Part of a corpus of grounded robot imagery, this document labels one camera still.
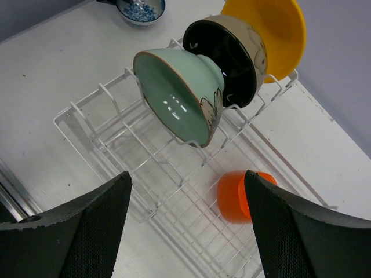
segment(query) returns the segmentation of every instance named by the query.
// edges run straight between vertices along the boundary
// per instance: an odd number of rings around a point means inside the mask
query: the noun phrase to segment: ceramic bowl
[[[211,58],[225,80],[224,106],[247,106],[261,88],[267,70],[264,42],[243,20],[210,16],[192,23],[183,37],[183,47]]]
[[[304,54],[307,30],[295,0],[228,0],[221,13],[244,20],[257,30],[267,47],[267,74],[281,80],[297,67]]]
[[[145,100],[178,138],[207,146],[223,110],[223,75],[203,55],[179,49],[136,54],[134,72]]]
[[[149,27],[163,15],[165,0],[133,0],[130,4],[117,0],[116,7],[129,25]]]

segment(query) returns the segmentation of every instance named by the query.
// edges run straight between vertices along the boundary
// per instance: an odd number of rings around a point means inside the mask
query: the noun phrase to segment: white table
[[[91,2],[0,44],[0,157],[43,210],[100,185],[53,118],[131,66],[136,52],[165,46],[223,0],[168,0],[156,26],[134,29],[114,6]],[[339,211],[371,219],[371,160],[297,84],[255,122]],[[128,216],[114,277],[192,277],[147,224]]]

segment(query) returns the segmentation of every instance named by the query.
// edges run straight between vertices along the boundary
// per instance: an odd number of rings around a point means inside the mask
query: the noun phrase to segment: white wire dish rack
[[[182,48],[180,42],[172,39],[168,47]],[[252,124],[296,80],[295,71],[285,86],[276,79],[264,85],[248,109],[225,108],[206,148],[181,142],[158,120],[128,68],[71,102],[54,122],[102,182],[130,172],[131,215],[148,221],[196,276],[258,277],[252,224],[229,224],[220,215],[216,185],[228,171],[266,171],[279,186],[328,207]]]

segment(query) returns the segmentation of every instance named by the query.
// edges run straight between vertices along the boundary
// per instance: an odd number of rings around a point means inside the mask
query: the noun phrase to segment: orange cup
[[[277,185],[271,175],[264,172],[256,172],[262,178]],[[251,221],[251,215],[246,199],[245,191],[246,171],[233,171],[224,174],[217,189],[217,201],[222,216],[230,223],[247,223]]]

